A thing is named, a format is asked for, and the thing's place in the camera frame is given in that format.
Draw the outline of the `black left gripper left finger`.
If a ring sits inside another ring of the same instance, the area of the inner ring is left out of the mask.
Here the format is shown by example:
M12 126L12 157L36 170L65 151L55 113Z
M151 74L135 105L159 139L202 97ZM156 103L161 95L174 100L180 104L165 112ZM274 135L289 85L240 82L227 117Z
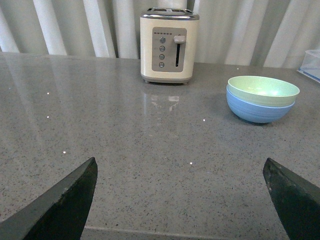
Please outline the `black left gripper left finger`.
M79 240L98 177L94 157L0 224L2 240Z

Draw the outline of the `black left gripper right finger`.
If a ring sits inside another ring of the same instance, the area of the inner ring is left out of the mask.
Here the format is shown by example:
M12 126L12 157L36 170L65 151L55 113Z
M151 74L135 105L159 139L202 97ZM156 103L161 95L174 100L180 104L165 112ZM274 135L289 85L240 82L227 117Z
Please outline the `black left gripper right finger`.
M320 188L267 158L263 177L277 215L291 240L320 238Z

